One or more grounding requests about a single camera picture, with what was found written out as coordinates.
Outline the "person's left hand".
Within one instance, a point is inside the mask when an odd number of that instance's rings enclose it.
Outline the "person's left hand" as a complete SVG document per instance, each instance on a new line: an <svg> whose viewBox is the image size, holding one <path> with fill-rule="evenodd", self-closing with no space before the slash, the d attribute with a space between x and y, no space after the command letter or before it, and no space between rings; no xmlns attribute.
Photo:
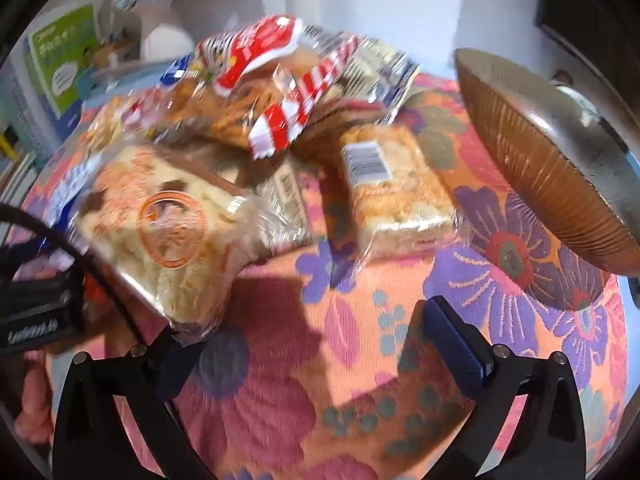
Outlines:
<svg viewBox="0 0 640 480"><path fill-rule="evenodd" d="M53 434L52 393L43 351L25 354L25 374L21 397L21 413L14 422L17 435L40 445L48 443Z"/></svg>

